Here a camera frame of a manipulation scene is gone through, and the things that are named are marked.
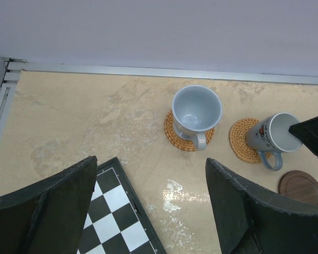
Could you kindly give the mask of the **large light blue cup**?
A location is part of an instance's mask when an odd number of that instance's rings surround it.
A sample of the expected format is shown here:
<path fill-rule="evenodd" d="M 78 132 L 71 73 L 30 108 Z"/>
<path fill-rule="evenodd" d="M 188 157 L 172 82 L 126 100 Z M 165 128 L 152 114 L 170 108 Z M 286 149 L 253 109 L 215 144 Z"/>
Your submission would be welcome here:
<path fill-rule="evenodd" d="M 196 150 L 205 150 L 206 132 L 213 129 L 223 115 L 219 96 L 205 86 L 186 86 L 174 95 L 171 109 L 175 134 L 192 141 Z"/>

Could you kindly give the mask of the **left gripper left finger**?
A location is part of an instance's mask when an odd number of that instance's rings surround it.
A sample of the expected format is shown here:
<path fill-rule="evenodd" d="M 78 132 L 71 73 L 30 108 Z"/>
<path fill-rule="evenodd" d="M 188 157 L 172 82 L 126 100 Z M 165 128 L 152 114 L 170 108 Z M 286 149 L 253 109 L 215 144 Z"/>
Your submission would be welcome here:
<path fill-rule="evenodd" d="M 76 253 L 97 172 L 89 156 L 0 196 L 0 253 Z"/>

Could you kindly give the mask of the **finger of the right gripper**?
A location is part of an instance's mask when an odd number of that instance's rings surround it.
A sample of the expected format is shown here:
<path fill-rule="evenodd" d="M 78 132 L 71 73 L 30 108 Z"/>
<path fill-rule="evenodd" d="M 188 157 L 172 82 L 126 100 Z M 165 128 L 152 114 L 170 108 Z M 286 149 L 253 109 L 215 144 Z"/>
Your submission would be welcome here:
<path fill-rule="evenodd" d="M 288 131 L 318 158 L 318 116 L 291 125 Z"/>

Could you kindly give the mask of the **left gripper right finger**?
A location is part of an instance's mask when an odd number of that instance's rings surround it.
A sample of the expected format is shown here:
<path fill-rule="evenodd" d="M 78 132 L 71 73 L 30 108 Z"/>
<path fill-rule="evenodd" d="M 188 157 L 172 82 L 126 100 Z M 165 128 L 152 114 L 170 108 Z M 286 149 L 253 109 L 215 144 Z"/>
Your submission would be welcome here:
<path fill-rule="evenodd" d="M 205 172 L 222 253 L 318 253 L 318 206 L 279 195 L 212 158 Z"/>

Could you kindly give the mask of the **woven rattan coaster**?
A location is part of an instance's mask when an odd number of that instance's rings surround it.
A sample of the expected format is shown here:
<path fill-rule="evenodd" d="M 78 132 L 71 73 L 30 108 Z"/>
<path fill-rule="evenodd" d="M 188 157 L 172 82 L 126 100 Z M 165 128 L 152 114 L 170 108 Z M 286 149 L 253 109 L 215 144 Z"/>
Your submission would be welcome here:
<path fill-rule="evenodd" d="M 183 151 L 204 150 L 214 136 L 215 127 L 206 130 L 199 128 L 198 122 L 195 123 L 192 117 L 187 117 L 187 120 L 187 123 L 181 123 L 170 109 L 164 120 L 164 133 L 167 139 L 172 145 Z"/>
<path fill-rule="evenodd" d="M 235 122 L 229 130 L 228 139 L 235 155 L 250 164 L 262 163 L 258 153 L 246 143 L 246 134 L 250 128 L 259 123 L 258 119 L 244 118 Z"/>

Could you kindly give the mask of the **small white cup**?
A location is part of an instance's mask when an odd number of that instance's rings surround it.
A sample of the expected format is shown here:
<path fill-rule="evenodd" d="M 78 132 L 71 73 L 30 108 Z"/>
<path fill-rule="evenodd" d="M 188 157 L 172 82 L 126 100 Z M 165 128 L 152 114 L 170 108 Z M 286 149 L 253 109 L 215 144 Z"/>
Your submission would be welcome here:
<path fill-rule="evenodd" d="M 276 113 L 250 128 L 246 143 L 257 152 L 267 169 L 279 171 L 283 166 L 281 154 L 295 152 L 302 146 L 302 142 L 289 133 L 289 128 L 298 123 L 290 113 Z"/>

